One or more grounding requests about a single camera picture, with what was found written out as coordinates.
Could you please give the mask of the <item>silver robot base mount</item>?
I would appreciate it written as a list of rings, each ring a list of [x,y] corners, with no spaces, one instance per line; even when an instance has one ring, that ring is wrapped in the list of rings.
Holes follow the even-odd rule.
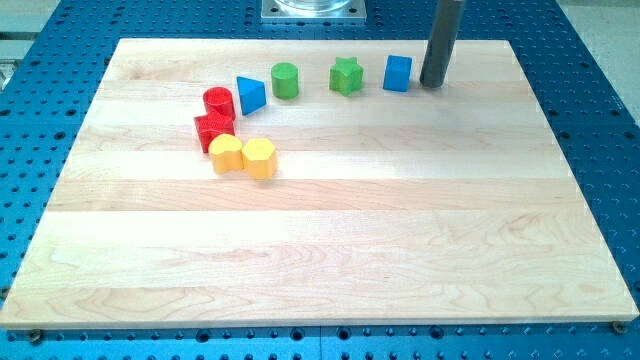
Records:
[[[260,0],[263,22],[364,22],[364,0]]]

